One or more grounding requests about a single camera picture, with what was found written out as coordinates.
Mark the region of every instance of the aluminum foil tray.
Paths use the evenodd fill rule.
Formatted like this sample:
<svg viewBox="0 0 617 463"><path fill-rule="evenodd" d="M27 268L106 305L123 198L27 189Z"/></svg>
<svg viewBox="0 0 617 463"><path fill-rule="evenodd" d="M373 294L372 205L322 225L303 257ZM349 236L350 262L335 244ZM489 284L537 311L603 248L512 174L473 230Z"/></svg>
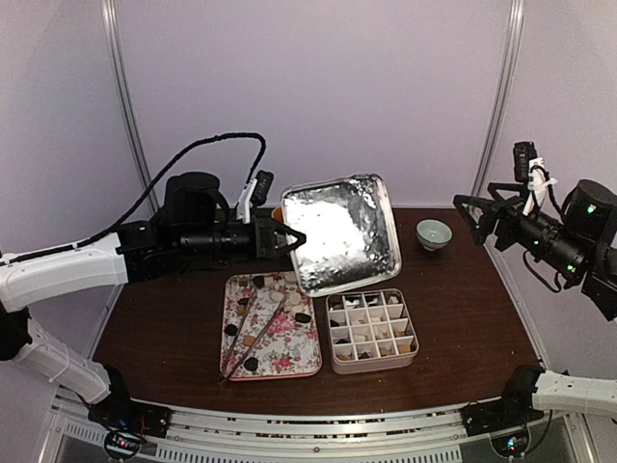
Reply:
<svg viewBox="0 0 617 463"><path fill-rule="evenodd" d="M286 225L307 236L307 242L291 253L306 295L321 297L373 285L400 272L396 225L379 176L288 188L282 193L282 213Z"/></svg>

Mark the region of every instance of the compartment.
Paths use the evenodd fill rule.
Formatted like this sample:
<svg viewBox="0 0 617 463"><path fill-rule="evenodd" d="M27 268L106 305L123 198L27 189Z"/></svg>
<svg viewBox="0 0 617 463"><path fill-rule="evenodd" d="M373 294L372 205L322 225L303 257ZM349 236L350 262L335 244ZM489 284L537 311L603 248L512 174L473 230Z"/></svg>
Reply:
<svg viewBox="0 0 617 463"><path fill-rule="evenodd" d="M364 303L367 307L379 307L385 306L384 298L382 297L381 292L368 292L363 295Z"/></svg>
<svg viewBox="0 0 617 463"><path fill-rule="evenodd" d="M373 338L373 332L370 329L370 326L368 325L352 326L351 327L351 338L352 340L354 340L354 343L375 340L375 338Z"/></svg>
<svg viewBox="0 0 617 463"><path fill-rule="evenodd" d="M393 357L398 354L398 351L396 350L396 343L393 340L378 340L377 348L381 358Z"/></svg>
<svg viewBox="0 0 617 463"><path fill-rule="evenodd" d="M356 353L359 361L379 358L379 350L375 342L356 344Z"/></svg>
<svg viewBox="0 0 617 463"><path fill-rule="evenodd" d="M388 321L388 316L386 315L386 309L383 307L375 307L373 309L368 309L368 318L371 323L382 323L383 321Z"/></svg>
<svg viewBox="0 0 617 463"><path fill-rule="evenodd" d="M341 362L353 362L357 360L354 346L351 344L335 345L335 357Z"/></svg>
<svg viewBox="0 0 617 463"><path fill-rule="evenodd" d="M376 323L373 325L373 335L376 340L391 340L394 338L389 323Z"/></svg>
<svg viewBox="0 0 617 463"><path fill-rule="evenodd" d="M330 296L328 298L329 311L342 311L343 309L343 296Z"/></svg>
<svg viewBox="0 0 617 463"><path fill-rule="evenodd" d="M343 296L343 307L345 309L359 309L364 307L364 300L361 294L346 294Z"/></svg>
<svg viewBox="0 0 617 463"><path fill-rule="evenodd" d="M349 328L347 328L346 326L342 326L340 328L332 328L330 332L332 334L332 344L351 344L351 334L349 333Z"/></svg>
<svg viewBox="0 0 617 463"><path fill-rule="evenodd" d="M331 311L328 312L328 321L331 328L337 328L339 326L347 326L347 317L344 311Z"/></svg>
<svg viewBox="0 0 617 463"><path fill-rule="evenodd" d="M400 291L390 289L388 291L384 291L383 294L386 305L396 306L398 304L403 304L403 294L401 294Z"/></svg>
<svg viewBox="0 0 617 463"><path fill-rule="evenodd" d="M349 324L352 326L368 324L368 313L365 309L347 311L347 317L349 319Z"/></svg>
<svg viewBox="0 0 617 463"><path fill-rule="evenodd" d="M396 304L394 306L387 306L388 316L390 320L397 320L399 318L407 318L405 306L403 304Z"/></svg>
<svg viewBox="0 0 617 463"><path fill-rule="evenodd" d="M406 336L411 336L414 333L414 330L412 330L412 324L408 318L394 320L389 324L395 338L404 338Z"/></svg>
<svg viewBox="0 0 617 463"><path fill-rule="evenodd" d="M396 348L399 355L413 354L416 352L417 344L415 336L408 336L407 338L397 338L394 340L394 342L396 342Z"/></svg>

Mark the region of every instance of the dark brown table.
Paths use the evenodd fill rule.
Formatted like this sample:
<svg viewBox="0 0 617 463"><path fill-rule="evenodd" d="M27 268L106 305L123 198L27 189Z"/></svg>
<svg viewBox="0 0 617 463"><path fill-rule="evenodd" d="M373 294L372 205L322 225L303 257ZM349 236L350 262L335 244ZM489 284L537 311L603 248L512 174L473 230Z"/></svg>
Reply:
<svg viewBox="0 0 617 463"><path fill-rule="evenodd" d="M420 343L407 368L334 373L321 298L315 300L324 359L319 373L217 386L226 280L290 270L288 259L125 287L94 358L119 368L137 398L230 412L395 412L499 395L516 366L537 359L486 251L473 245L452 209L396 209L395 218L404 266L398 277L375 287L397 287L405 295ZM429 253L417 243L416 223L424 218L452 228L445 249Z"/></svg>

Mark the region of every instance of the floral tray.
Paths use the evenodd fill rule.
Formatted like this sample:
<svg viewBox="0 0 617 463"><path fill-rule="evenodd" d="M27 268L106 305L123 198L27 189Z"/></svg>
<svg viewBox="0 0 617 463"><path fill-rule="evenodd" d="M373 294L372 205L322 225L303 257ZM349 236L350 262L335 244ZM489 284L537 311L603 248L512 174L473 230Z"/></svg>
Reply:
<svg viewBox="0 0 617 463"><path fill-rule="evenodd" d="M254 277L263 277L266 286L257 289L252 283ZM321 368L321 350L317 336L317 323L312 299L298 288L294 272L263 273L236 275L231 277L225 287L225 310L221 339L221 358L219 368L223 368L228 350L234 336L226 328L229 325L240 327L242 311L238 302L246 298L255 298L248 308L249 312L239 333L234 347L235 355L229 361L229 372L237 359L249 350L243 339L257 338L279 305L272 293L286 294L282 313L270 325L267 332L257 341L244 365L240 366L229 379L230 381L250 381L257 379L283 379L311 376ZM303 313L310 317L309 322L296 321L296 314Z"/></svg>

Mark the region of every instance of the ceramic bowl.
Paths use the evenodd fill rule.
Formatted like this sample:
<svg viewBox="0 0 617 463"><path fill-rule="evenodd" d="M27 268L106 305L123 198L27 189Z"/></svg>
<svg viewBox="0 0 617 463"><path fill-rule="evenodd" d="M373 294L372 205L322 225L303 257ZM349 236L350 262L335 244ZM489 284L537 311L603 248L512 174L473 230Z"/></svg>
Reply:
<svg viewBox="0 0 617 463"><path fill-rule="evenodd" d="M416 226L417 239L427 251L437 251L452 239L452 230L444 222L427 219Z"/></svg>

